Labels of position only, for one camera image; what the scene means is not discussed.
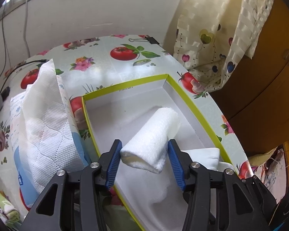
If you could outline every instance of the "silver screw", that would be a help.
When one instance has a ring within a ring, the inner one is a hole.
[[[91,168],[97,168],[97,167],[99,167],[99,163],[98,163],[98,162],[92,162],[92,163],[90,164],[90,167],[91,167]]]
[[[192,165],[192,167],[194,167],[194,168],[199,168],[200,167],[200,164],[198,163],[198,162],[192,162],[191,163],[191,165]]]
[[[234,171],[230,168],[225,169],[225,172],[226,172],[226,174],[228,174],[230,176],[234,174]]]
[[[57,176],[63,176],[65,175],[65,171],[63,169],[60,169],[58,172],[57,172]]]

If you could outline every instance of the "wooden cabinet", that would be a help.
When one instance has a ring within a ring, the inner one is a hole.
[[[265,153],[289,139],[289,61],[274,81],[229,123],[249,154]]]
[[[288,60],[289,9],[275,0],[253,59],[244,56],[224,87],[210,95],[230,120],[273,82]]]

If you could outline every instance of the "blue gripper pad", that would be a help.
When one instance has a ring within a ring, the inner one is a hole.
[[[176,151],[174,150],[171,141],[168,142],[168,157],[171,163],[174,178],[176,179],[176,184],[182,191],[184,191],[186,186],[184,180],[184,170],[181,166],[178,156],[176,155]]]
[[[107,169],[107,179],[106,179],[106,187],[109,190],[115,183],[116,174],[118,171],[119,163],[121,160],[120,150],[122,149],[122,142],[119,140],[116,149],[113,153],[113,157],[109,162],[109,166]]]

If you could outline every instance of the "table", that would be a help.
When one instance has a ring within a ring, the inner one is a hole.
[[[189,76],[187,70],[157,44],[150,44],[145,36],[113,35],[74,41],[43,51],[26,62],[53,59],[56,72],[62,77],[70,97],[80,134],[85,145],[92,145],[79,99],[82,95],[117,83],[148,77],[157,74],[170,74],[178,79],[216,133],[241,178],[251,176],[247,157],[233,130],[211,96],[198,81]],[[10,143],[10,100],[25,91],[38,76],[41,64],[35,62],[25,65],[9,78],[10,95],[0,111],[0,130],[5,145],[0,152],[0,190],[2,190],[23,218],[27,209],[19,193],[13,148]],[[187,82],[193,79],[197,89]]]

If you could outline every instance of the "beige curtain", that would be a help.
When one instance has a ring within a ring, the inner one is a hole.
[[[223,87],[243,55],[252,58],[274,0],[187,0],[176,58],[206,89]]]

